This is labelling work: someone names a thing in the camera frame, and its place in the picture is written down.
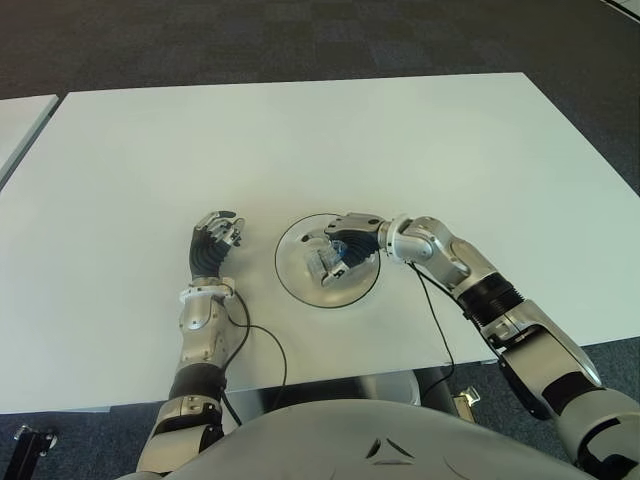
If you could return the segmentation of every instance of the round disc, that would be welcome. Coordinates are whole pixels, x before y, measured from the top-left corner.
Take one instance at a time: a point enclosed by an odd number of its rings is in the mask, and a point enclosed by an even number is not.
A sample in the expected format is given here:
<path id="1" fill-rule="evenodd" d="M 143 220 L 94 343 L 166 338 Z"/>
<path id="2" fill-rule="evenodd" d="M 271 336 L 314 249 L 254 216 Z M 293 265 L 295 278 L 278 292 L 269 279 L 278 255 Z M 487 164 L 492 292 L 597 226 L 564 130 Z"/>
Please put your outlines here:
<path id="1" fill-rule="evenodd" d="M 297 221 L 282 235 L 276 248 L 276 273 L 282 286 L 301 302 L 316 307 L 337 308 L 359 300 L 371 290 L 380 273 L 380 254 L 376 252 L 322 286 L 323 266 L 337 255 L 324 229 L 336 217 L 319 214 Z"/>

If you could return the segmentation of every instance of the white desk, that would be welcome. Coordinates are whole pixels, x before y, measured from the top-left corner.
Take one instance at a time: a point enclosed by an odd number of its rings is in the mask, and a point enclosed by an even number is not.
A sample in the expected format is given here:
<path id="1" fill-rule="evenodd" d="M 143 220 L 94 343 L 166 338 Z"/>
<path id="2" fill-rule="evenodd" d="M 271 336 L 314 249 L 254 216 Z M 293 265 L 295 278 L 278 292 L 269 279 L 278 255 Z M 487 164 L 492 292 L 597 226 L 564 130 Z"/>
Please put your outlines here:
<path id="1" fill-rule="evenodd" d="M 57 101 L 55 95 L 0 100 L 0 188 Z"/>
<path id="2" fill-rule="evenodd" d="M 433 215 L 578 343 L 640 335 L 640 201 L 522 74 L 75 93 L 0 195 L 0 411 L 165 398 L 191 230 L 213 209 L 247 219 L 223 274 L 292 383 L 447 358 L 407 267 L 385 260 L 343 309 L 289 296 L 275 247 L 317 212 Z M 434 297 L 456 361 L 490 358 Z M 255 332 L 229 386 L 281 374 Z"/>

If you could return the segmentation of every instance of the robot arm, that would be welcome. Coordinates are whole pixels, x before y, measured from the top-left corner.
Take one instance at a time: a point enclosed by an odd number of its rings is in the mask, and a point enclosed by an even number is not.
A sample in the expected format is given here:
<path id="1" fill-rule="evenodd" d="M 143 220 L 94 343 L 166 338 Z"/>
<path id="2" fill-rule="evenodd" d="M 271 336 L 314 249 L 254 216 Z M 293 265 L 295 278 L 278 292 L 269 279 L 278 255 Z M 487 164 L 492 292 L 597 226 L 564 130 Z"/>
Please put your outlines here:
<path id="1" fill-rule="evenodd" d="M 638 403 L 602 387 L 584 351 L 475 247 L 431 217 L 400 216 L 389 222 L 350 213 L 338 217 L 325 233 L 346 248 L 323 284 L 378 249 L 398 262 L 423 267 L 498 355 L 524 407 L 536 418 L 554 420 L 572 461 L 597 478 L 639 473 Z"/>
<path id="2" fill-rule="evenodd" d="M 225 302 L 234 282 L 220 278 L 220 266 L 239 246 L 244 220 L 233 212 L 212 212 L 193 229 L 189 265 L 192 281 L 180 294 L 182 351 L 173 385 L 138 461 L 138 472 L 171 472 L 224 435 L 220 401 L 230 353 Z"/>

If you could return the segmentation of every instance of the dark floor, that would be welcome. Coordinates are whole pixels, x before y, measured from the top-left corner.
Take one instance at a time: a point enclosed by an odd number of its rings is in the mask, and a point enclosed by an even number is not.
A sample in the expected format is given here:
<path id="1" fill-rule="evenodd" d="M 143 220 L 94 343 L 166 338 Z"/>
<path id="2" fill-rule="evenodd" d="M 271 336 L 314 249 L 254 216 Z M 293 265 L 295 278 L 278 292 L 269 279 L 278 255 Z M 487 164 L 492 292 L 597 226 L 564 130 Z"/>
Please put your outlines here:
<path id="1" fill-rule="evenodd" d="M 0 98 L 105 88 L 523 71 L 640 192 L 640 25 L 599 0 L 0 0 Z M 588 348 L 640 398 L 640 340 Z M 455 390 L 481 424 L 562 457 L 495 366 Z M 60 444 L 36 478 L 135 468 L 157 405 L 0 417 L 0 471 L 23 421 Z"/>

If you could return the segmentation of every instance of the black cable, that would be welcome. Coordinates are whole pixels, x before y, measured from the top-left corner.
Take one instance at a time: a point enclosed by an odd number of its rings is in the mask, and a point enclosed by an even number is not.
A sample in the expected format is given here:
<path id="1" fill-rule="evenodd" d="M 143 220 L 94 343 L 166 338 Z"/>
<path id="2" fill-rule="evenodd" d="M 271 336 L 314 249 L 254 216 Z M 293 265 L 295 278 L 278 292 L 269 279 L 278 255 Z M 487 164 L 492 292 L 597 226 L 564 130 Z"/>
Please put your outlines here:
<path id="1" fill-rule="evenodd" d="M 444 348 L 447 350 L 447 353 L 449 354 L 449 360 L 451 360 L 451 369 L 449 370 L 449 372 L 442 377 L 439 380 L 436 380 L 435 382 L 433 382 L 431 385 L 429 385 L 429 387 L 427 387 L 427 389 L 422 392 L 420 399 L 422 401 L 424 401 L 424 399 L 426 398 L 426 396 L 434 389 L 436 388 L 438 385 L 440 385 L 442 382 L 445 382 L 446 380 L 448 380 L 449 378 L 451 378 L 453 376 L 453 372 L 455 372 L 456 370 L 456 363 L 453 360 L 453 355 L 451 354 L 451 350 L 449 349 L 449 344 L 447 343 L 447 338 L 444 335 L 444 332 L 442 331 L 442 327 L 440 326 L 440 322 L 438 321 L 438 317 L 436 316 L 436 312 L 433 308 L 433 304 L 431 303 L 431 296 L 429 295 L 429 290 L 427 290 L 427 286 L 424 283 L 423 280 L 423 276 L 426 277 L 426 275 L 421 275 L 420 271 L 418 271 L 418 269 L 415 267 L 415 265 L 413 265 L 412 263 L 409 264 L 409 267 L 411 267 L 411 269 L 416 272 L 416 276 L 418 277 L 418 280 L 420 281 L 420 285 L 422 285 L 422 289 L 424 290 L 424 294 L 427 297 L 427 302 L 429 303 L 429 309 L 431 310 L 431 315 L 433 315 L 433 320 L 436 322 L 436 326 L 438 327 L 438 331 L 440 332 L 440 336 L 442 337 L 442 342 L 444 343 Z"/>
<path id="2" fill-rule="evenodd" d="M 274 342 L 276 342 L 276 345 L 278 345 L 278 348 L 280 349 L 280 353 L 282 354 L 282 361 L 284 363 L 284 374 L 282 376 L 282 385 L 280 386 L 280 391 L 278 392 L 278 395 L 276 396 L 271 409 L 275 410 L 278 406 L 278 404 L 280 403 L 280 399 L 282 398 L 282 394 L 284 393 L 284 387 L 287 384 L 287 375 L 288 375 L 288 371 L 289 371 L 289 365 L 287 362 L 287 355 L 284 351 L 284 348 L 282 347 L 282 344 L 280 343 L 280 340 L 278 340 L 278 338 L 267 328 L 261 326 L 261 325 L 255 325 L 251 323 L 251 315 L 249 314 L 249 308 L 247 307 L 246 302 L 244 301 L 244 298 L 242 298 L 242 296 L 236 292 L 235 296 L 238 297 L 238 301 L 240 302 L 240 305 L 242 305 L 242 309 L 244 310 L 244 314 L 245 314 L 245 318 L 246 318 L 246 323 L 245 325 L 239 324 L 236 321 L 233 320 L 233 318 L 231 318 L 230 315 L 228 316 L 229 322 L 231 322 L 232 325 L 239 327 L 239 328 L 244 328 L 245 329 L 245 334 L 244 337 L 242 338 L 242 341 L 240 342 L 240 345 L 238 345 L 238 348 L 236 348 L 234 350 L 234 352 L 231 354 L 231 356 L 227 359 L 227 361 L 224 364 L 223 370 L 226 371 L 227 367 L 229 366 L 229 364 L 231 363 L 231 361 L 235 358 L 235 356 L 238 354 L 238 352 L 240 351 L 240 349 L 242 349 L 242 347 L 244 346 L 244 344 L 247 341 L 247 338 L 249 336 L 249 330 L 252 328 L 255 328 L 257 330 L 261 330 L 263 332 L 265 332 L 267 335 L 269 335 Z M 238 414 L 235 412 L 235 410 L 233 409 L 233 407 L 231 406 L 231 403 L 229 402 L 229 399 L 227 398 L 226 394 L 223 393 L 222 396 L 222 400 L 225 404 L 225 406 L 227 407 L 227 409 L 229 410 L 229 413 L 231 414 L 231 416 L 233 417 L 233 419 L 235 420 L 235 422 L 238 424 L 238 426 L 242 425 L 242 422 L 240 421 L 240 418 L 238 417 Z"/>
<path id="3" fill-rule="evenodd" d="M 418 274 L 418 276 L 424 278 L 426 281 L 431 283 L 431 285 L 436 287 L 438 290 L 440 290 L 442 293 L 444 293 L 447 297 L 449 297 L 451 300 L 453 300 L 456 303 L 456 305 L 458 304 L 458 302 L 456 302 L 455 298 L 453 298 L 453 295 L 451 295 L 451 293 L 449 293 L 442 285 L 440 285 L 438 282 L 436 282 L 430 276 L 425 275 L 420 270 L 418 270 L 418 267 L 416 267 L 416 265 L 413 262 L 412 263 L 408 263 L 407 265 L 409 265 L 409 268 L 411 268 L 411 270 L 416 272 Z"/>
<path id="4" fill-rule="evenodd" d="M 229 415 L 231 415 L 231 418 L 235 420 L 236 424 L 238 426 L 242 425 L 242 420 L 240 420 L 240 417 L 238 416 L 234 408 L 231 406 L 231 403 L 227 398 L 226 392 L 222 392 L 222 402 L 224 403 L 224 406 L 227 407 L 227 410 L 229 411 Z"/>

